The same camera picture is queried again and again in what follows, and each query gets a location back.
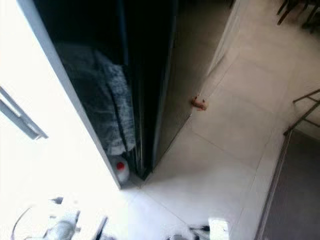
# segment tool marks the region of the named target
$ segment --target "floor tile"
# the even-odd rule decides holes
[[[257,27],[258,25],[256,21],[254,21],[249,15],[243,16],[239,24],[239,32],[237,35],[241,38],[250,39],[254,36]],[[239,44],[239,40],[235,39],[233,43]]]
[[[255,29],[254,36],[292,53],[298,52],[300,46],[298,41],[301,32],[300,26],[303,24],[305,16],[304,14],[300,14],[300,7],[296,7],[287,15],[281,25],[277,25],[281,17],[281,15],[277,15],[277,11],[282,3],[277,3],[277,6],[275,6],[273,2],[267,2],[267,5],[259,13],[259,16],[254,18],[258,26]]]
[[[287,90],[286,81],[241,54],[224,75],[220,86],[271,113],[277,113]]]
[[[209,99],[211,94],[215,91],[217,86],[222,81],[224,75],[232,65],[232,63],[237,58],[236,54],[226,54],[220,62],[214,67],[212,72],[206,78],[202,89],[201,89],[201,97],[205,100]]]
[[[206,111],[192,116],[192,130],[256,169],[269,140],[274,116],[218,87]]]
[[[279,155],[283,142],[285,140],[284,132],[288,128],[288,123],[277,119],[275,121],[272,134],[270,139],[265,146],[262,158],[260,160],[259,166],[256,170],[256,176],[267,176],[269,177],[269,182],[274,174],[276,165],[278,163]],[[268,191],[269,189],[259,188],[260,191]]]
[[[244,17],[251,19],[259,19],[263,14],[267,1],[265,0],[249,0],[248,6],[246,8],[246,14]]]
[[[253,240],[266,201],[264,192],[251,190],[246,199],[240,218],[232,230],[230,240]]]
[[[192,111],[191,98],[199,94],[202,85],[199,76],[187,68],[172,66],[170,75],[174,81],[168,83],[157,160],[163,156],[177,132],[190,116]]]
[[[313,126],[310,123],[304,121],[304,122],[300,123],[296,127],[296,129],[298,129],[299,131],[303,132],[304,134],[306,134],[314,139],[320,140],[320,128],[319,127]]]
[[[104,233],[117,240],[165,240],[175,234],[192,239],[184,222],[143,192],[128,207],[118,209]]]
[[[172,57],[176,67],[188,68],[200,80],[211,65],[217,45],[218,43],[212,45],[195,39],[185,40],[183,44],[174,47]]]
[[[293,124],[301,117],[313,104],[309,99],[303,99],[293,104],[293,100],[302,97],[320,88],[320,69],[318,62],[305,59],[295,69],[292,80],[290,81],[287,92],[283,98],[278,117]],[[313,116],[315,121],[320,120],[319,116]]]
[[[189,225],[238,219],[255,171],[184,128],[142,188]]]
[[[129,181],[125,189],[122,190],[106,188],[100,189],[98,192],[88,192],[80,203],[84,208],[95,209],[98,212],[105,213],[109,218],[113,218],[118,214],[119,209],[128,208],[139,193],[140,189]]]
[[[260,37],[251,37],[240,52],[241,56],[271,71],[277,80],[288,81],[299,62],[297,53]]]
[[[310,34],[309,30],[301,30],[297,36],[299,59],[317,63],[320,61],[320,32]]]

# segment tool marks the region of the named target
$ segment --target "black wire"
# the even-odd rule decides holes
[[[102,222],[100,223],[100,226],[99,226],[99,228],[98,228],[98,231],[97,231],[97,233],[96,233],[96,236],[95,236],[95,238],[93,238],[93,240],[100,240],[100,239],[101,239],[103,230],[104,230],[104,228],[105,228],[105,226],[106,226],[106,223],[107,223],[107,220],[108,220],[108,219],[107,219],[106,217],[103,218],[103,220],[102,220]]]
[[[15,230],[16,230],[16,227],[19,223],[19,221],[21,220],[21,218],[31,209],[33,208],[34,206],[30,206],[28,207],[20,216],[19,218],[17,219],[17,221],[15,222],[14,226],[13,226],[13,229],[12,229],[12,232],[11,232],[11,240],[15,240]]]
[[[206,239],[206,240],[209,240],[209,238],[210,238],[210,237],[208,238],[207,236],[204,236],[203,234],[196,232],[196,230],[198,230],[198,231],[200,230],[199,228],[197,229],[197,228],[189,227],[189,230],[193,233],[193,237],[194,237],[193,240],[200,240],[200,236],[201,236],[201,238]]]
[[[190,227],[191,230],[201,230],[205,232],[210,232],[210,226],[209,225],[202,225],[200,227]]]

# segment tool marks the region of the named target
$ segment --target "door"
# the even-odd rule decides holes
[[[56,196],[79,200],[96,195],[101,185],[106,190],[117,186],[95,136],[79,117],[84,117],[79,100],[65,92],[68,79],[32,1],[23,0],[22,9],[14,0],[0,4],[0,86],[7,93],[0,92],[0,104],[7,106],[1,104],[0,112],[0,235],[9,239],[19,214],[35,201]],[[40,41],[24,13],[32,16],[28,20]],[[43,49],[55,59],[55,70]],[[64,86],[57,75],[64,76]],[[32,131],[26,134],[13,121],[26,116],[45,135],[33,137],[32,131],[39,131],[29,122],[24,127]]]

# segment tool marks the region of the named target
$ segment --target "white bottle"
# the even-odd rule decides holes
[[[114,173],[118,178],[118,181],[120,184],[124,184],[129,180],[129,176],[130,176],[129,165],[123,157],[121,156],[113,157],[112,166],[114,169]]]

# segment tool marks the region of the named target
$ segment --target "gray towel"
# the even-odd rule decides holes
[[[105,153],[130,151],[136,145],[134,115],[122,67],[90,46],[55,47]]]

